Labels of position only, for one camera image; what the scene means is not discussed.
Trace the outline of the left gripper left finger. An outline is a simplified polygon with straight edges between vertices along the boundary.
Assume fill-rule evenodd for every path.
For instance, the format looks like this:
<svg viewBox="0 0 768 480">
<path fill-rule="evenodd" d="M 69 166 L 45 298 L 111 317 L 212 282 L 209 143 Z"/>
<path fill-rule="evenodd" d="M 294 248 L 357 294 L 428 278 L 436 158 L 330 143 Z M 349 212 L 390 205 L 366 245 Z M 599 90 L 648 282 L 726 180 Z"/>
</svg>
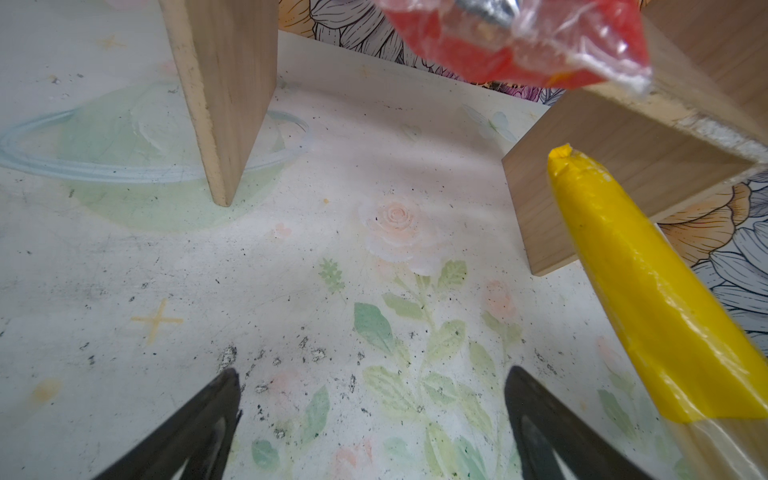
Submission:
<svg viewBox="0 0 768 480">
<path fill-rule="evenodd" d="M 221 479 L 240 419 L 239 374 L 227 368 L 99 479 Z"/>
</svg>

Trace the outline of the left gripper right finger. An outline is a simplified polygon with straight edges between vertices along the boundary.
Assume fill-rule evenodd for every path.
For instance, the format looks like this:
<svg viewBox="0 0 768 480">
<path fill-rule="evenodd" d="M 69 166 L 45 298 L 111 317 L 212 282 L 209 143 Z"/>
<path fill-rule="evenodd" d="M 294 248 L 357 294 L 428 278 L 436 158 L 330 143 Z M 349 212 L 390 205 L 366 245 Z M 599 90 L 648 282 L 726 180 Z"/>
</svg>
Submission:
<svg viewBox="0 0 768 480">
<path fill-rule="evenodd" d="M 505 403 L 525 479 L 642 479 L 649 475 L 614 449 L 524 368 L 505 381 Z"/>
</svg>

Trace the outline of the yellow spaghetti bag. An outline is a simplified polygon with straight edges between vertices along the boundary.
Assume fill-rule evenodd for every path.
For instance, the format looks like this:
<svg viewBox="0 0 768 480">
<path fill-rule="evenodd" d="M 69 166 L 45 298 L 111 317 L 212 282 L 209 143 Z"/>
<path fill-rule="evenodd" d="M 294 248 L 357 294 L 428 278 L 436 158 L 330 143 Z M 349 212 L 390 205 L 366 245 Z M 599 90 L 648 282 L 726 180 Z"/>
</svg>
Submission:
<svg viewBox="0 0 768 480">
<path fill-rule="evenodd" d="M 549 184 L 618 339 L 701 479 L 767 475 L 767 361 L 598 162 L 553 149 Z"/>
</svg>

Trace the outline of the red spaghetti bag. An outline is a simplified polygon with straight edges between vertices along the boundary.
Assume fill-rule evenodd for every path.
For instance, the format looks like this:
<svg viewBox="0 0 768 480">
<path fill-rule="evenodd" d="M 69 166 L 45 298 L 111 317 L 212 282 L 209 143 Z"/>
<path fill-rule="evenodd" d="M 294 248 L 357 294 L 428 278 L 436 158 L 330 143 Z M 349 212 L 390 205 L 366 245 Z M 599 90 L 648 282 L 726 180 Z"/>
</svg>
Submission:
<svg viewBox="0 0 768 480">
<path fill-rule="evenodd" d="M 379 1 L 404 43 L 477 84 L 648 91 L 652 67 L 634 1 Z"/>
</svg>

